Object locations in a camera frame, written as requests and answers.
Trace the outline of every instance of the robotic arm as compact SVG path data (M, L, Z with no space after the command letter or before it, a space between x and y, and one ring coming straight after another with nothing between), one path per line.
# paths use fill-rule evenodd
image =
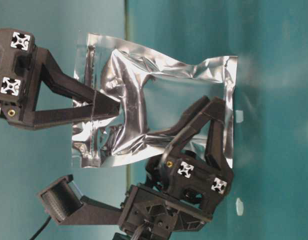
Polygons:
M38 197L59 225L118 225L126 235L116 233L114 240L168 240L172 232L199 231L212 220L233 180L223 155L224 112L223 100L202 97L163 131L168 135L180 129L163 155L148 161L145 184L132 185L120 209L77 197L69 185L72 175L59 178ZM203 161L184 147L208 122Z
M36 111L41 82L54 93L88 103L78 108ZM117 116L120 103L65 75L29 32L0 29L0 118L18 128L37 130Z

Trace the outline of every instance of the bolt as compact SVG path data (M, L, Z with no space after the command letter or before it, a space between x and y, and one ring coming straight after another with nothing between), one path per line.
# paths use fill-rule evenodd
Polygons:
M8 110L7 114L10 116L10 117L14 117L15 114L16 114L16 111L14 109L10 109Z
M167 162L166 162L166 166L167 166L168 168L173 167L173 162L172 162L172 161L167 161Z

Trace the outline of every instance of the crinkled foil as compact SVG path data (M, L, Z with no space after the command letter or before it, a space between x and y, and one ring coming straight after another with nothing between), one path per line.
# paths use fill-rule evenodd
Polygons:
M117 117L91 117L73 125L73 163L83 168L111 167L162 154L172 138L155 132L173 126L183 111L207 95L226 100L224 155L232 167L236 70L236 56L189 65L126 40L92 33L81 36L75 78L120 102L121 107ZM74 107L83 104L73 101ZM186 148L203 158L207 136L205 126Z

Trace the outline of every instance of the black 3d-printed part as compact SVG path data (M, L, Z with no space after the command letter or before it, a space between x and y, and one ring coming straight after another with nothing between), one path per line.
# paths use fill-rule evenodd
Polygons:
M42 81L54 93L88 105L36 111ZM10 125L43 129L115 117L119 109L119 102L65 75L49 50L35 45L31 33L0 29L0 117Z

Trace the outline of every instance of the teal wall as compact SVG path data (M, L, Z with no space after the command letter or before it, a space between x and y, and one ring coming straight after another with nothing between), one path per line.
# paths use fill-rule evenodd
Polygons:
M72 76L78 33L125 36L123 0L0 0L0 28L32 32ZM71 100L42 87L38 107L66 108ZM84 194L119 206L126 168L79 169L71 166L71 126L25 131L0 119L0 240L29 239L47 218L36 193L60 176L73 173ZM51 222L40 240L112 239L116 226L57 226Z
M307 240L308 0L129 0L127 23L129 40L189 64L238 55L231 193L202 231L171 239Z
M130 0L127 19L129 40L189 64L239 56L234 108L244 121L234 128L231 194L202 231L172 239L308 239L308 0ZM0 0L1 27L34 33L72 75L78 30L123 38L124 2ZM71 105L41 91L41 109ZM119 205L125 168L72 168L70 139L70 126L30 132L0 120L0 239L28 239L47 216L35 194L65 174ZM143 165L131 167L133 183L144 181ZM116 230L52 222L39 239L110 240Z

